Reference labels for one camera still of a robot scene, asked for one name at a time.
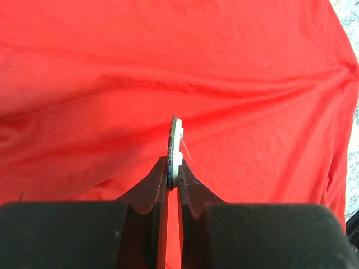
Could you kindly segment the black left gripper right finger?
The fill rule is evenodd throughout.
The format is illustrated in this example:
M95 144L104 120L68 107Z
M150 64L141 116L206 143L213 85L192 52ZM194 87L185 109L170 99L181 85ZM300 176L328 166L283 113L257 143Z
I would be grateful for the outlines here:
M188 164L178 176L182 268L357 268L332 212L303 203L227 203Z

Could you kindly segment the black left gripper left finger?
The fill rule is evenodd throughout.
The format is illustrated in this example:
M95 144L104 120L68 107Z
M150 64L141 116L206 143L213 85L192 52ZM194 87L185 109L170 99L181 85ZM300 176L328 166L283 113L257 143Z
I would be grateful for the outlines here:
M112 201L1 207L2 268L164 268L167 159Z

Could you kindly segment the silver grey brooch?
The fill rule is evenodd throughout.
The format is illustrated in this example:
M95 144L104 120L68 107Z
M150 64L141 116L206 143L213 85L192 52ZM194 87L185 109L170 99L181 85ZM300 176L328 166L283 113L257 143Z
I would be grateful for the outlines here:
M167 147L167 187L169 191L178 187L178 177L180 166L183 164L183 153L181 152L181 144L183 144L189 158L191 159L188 149L184 143L184 128L182 120L174 115L171 119L169 130L168 147Z

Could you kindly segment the red tank top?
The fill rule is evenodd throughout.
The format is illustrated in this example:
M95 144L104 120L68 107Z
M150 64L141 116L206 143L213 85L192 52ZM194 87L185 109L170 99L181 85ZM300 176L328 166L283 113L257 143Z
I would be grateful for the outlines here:
M345 234L357 98L329 1L2 1L1 207L118 199L177 115L183 163L224 202L321 205ZM175 188L164 268L179 225Z

